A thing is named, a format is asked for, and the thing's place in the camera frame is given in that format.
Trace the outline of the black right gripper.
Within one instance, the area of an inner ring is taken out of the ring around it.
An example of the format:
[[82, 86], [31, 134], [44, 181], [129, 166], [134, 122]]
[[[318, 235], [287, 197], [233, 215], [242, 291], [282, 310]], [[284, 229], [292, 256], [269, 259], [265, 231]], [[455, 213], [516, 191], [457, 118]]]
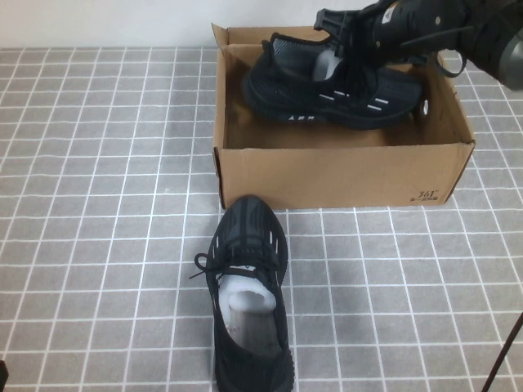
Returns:
[[336, 56], [350, 46], [404, 46], [409, 41], [409, 2], [378, 1], [357, 11], [317, 12], [314, 30], [329, 35]]

